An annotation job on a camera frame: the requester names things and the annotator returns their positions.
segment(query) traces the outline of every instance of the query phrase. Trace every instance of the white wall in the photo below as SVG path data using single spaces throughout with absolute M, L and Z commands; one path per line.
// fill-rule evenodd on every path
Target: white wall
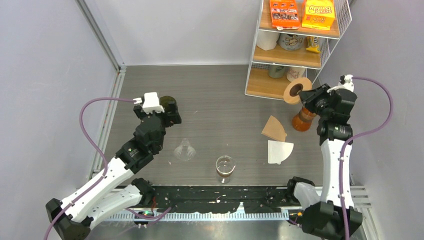
M 95 0 L 127 66 L 248 64 L 260 0 Z
M 381 81 L 394 98 L 391 123 L 353 144 L 353 178 L 365 185 L 381 224 L 382 240 L 423 239 L 424 229 L 424 2 L 357 1 L 353 22 L 320 75 L 335 85 L 340 75 Z M 351 113 L 356 133 L 377 127 L 388 114 L 378 87 L 356 81 Z
M 73 0 L 3 1 L 0 22 L 0 239 L 39 240 L 47 201 L 87 180 L 95 151 L 79 111 L 110 95 L 116 73 Z M 87 109 L 94 139 L 105 110 Z

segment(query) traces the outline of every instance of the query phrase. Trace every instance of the yellow snack bag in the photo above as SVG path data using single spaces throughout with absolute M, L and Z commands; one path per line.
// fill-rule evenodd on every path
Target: yellow snack bag
M 316 36 L 308 36 L 307 37 L 307 48 L 306 50 L 320 54 L 320 43 L 318 42 L 318 37 Z
M 304 0 L 302 27 L 330 30 L 336 18 L 333 0 Z

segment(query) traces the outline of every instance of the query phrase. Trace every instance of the brown glass bottle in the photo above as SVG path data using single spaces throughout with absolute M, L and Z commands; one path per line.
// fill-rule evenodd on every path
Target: brown glass bottle
M 297 131 L 305 132 L 311 127 L 315 116 L 315 113 L 308 111 L 306 107 L 303 106 L 299 113 L 291 120 L 291 125 L 293 125 L 293 128 Z

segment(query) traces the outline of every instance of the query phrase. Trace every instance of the glass cup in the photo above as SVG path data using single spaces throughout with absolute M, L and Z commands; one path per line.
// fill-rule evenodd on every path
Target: glass cup
M 233 174 L 236 168 L 236 161 L 229 156 L 221 156 L 216 160 L 216 177 L 222 184 L 227 184 L 231 180 L 231 174 Z

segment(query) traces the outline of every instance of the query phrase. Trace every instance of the clear glass cone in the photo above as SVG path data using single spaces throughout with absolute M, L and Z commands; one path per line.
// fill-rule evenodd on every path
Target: clear glass cone
M 196 155 L 196 150 L 190 145 L 189 140 L 184 138 L 173 151 L 173 155 L 179 160 L 188 161 Z

